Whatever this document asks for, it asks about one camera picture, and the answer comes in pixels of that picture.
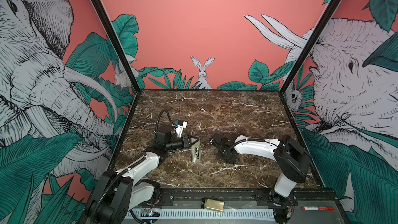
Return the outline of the white remote control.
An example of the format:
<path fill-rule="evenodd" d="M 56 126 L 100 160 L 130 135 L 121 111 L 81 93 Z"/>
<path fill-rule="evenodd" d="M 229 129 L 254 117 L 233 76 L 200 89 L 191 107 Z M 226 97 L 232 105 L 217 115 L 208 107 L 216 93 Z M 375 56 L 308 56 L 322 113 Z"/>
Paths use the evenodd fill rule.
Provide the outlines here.
<path fill-rule="evenodd" d="M 193 163 L 201 163 L 202 162 L 202 152 L 201 152 L 201 144 L 199 148 L 195 150 L 191 150 L 192 162 Z"/>

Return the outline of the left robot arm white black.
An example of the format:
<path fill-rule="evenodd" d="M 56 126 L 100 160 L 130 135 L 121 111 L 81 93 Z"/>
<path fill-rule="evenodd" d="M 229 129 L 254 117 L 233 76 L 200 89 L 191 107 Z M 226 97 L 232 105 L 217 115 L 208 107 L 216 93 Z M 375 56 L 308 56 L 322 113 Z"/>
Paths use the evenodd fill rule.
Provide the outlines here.
<path fill-rule="evenodd" d="M 86 204 L 84 214 L 91 224 L 120 224 L 127 213 L 143 202 L 160 199 L 159 184 L 144 177 L 161 165 L 170 151 L 188 149 L 199 138 L 183 133 L 186 123 L 157 127 L 142 156 L 118 171 L 102 174 Z"/>

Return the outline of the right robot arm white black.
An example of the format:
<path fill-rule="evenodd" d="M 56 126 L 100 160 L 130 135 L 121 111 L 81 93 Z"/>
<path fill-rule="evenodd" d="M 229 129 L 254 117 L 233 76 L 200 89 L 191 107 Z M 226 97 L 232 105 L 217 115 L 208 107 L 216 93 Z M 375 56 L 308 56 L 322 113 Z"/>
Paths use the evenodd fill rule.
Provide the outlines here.
<path fill-rule="evenodd" d="M 238 155 L 255 155 L 276 161 L 282 173 L 271 190 L 271 195 L 289 198 L 297 184 L 306 181 L 311 165 L 310 153 L 295 139 L 283 135 L 279 139 L 256 139 L 243 135 L 227 138 L 214 134 L 210 143 L 218 149 L 217 158 L 228 164 L 236 164 Z"/>

